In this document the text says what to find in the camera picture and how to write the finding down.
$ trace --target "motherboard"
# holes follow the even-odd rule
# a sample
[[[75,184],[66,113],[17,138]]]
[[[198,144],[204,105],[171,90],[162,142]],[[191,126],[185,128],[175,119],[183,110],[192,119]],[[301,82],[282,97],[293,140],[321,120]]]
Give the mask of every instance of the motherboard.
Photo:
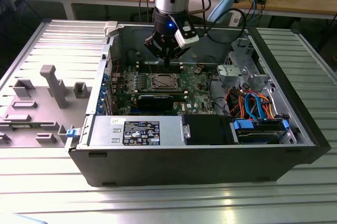
[[[102,114],[215,114],[209,77],[198,65],[120,65],[106,83]]]

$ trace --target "side panel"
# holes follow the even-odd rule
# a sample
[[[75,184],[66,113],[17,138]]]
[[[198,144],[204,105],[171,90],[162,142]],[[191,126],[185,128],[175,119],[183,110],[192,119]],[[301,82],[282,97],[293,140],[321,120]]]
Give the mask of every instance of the side panel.
[[[100,187],[276,181],[316,149],[73,150],[69,154],[88,184]]]
[[[272,73],[272,79],[274,78],[274,80],[276,80],[274,81],[275,85],[284,93],[309,138],[319,146],[319,148],[316,149],[316,152],[312,156],[306,157],[302,161],[302,164],[310,164],[322,155],[324,155],[326,152],[328,152],[331,147],[322,132],[320,131],[316,122],[308,112],[308,109],[305,107],[303,101],[300,99],[297,92],[291,85],[282,68],[279,66],[267,44],[264,42],[260,33],[257,31],[256,28],[251,28],[250,34],[252,35],[254,42],[261,52],[261,55],[259,56],[263,57],[262,60],[264,64]]]

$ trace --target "blue led light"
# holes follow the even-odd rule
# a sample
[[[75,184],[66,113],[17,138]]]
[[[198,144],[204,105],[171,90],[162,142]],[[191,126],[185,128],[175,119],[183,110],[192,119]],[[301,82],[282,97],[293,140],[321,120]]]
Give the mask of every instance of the blue led light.
[[[174,28],[175,27],[174,22],[168,22],[167,26],[168,26],[168,28]]]

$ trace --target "gray plastic post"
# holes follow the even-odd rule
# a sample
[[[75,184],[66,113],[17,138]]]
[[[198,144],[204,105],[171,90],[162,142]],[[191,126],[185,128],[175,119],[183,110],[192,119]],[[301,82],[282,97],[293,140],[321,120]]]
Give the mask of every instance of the gray plastic post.
[[[63,108],[66,108],[67,101],[56,79],[55,71],[56,71],[56,68],[54,65],[43,65],[40,70],[40,74],[42,77],[46,78],[48,85],[52,93],[54,94],[58,107],[60,109],[63,109]]]

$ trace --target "table leg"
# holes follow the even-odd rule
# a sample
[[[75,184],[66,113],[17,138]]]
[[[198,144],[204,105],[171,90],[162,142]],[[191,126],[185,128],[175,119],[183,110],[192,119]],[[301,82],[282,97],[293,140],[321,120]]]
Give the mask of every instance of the table leg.
[[[70,1],[63,2],[63,7],[68,20],[76,20],[76,13]]]

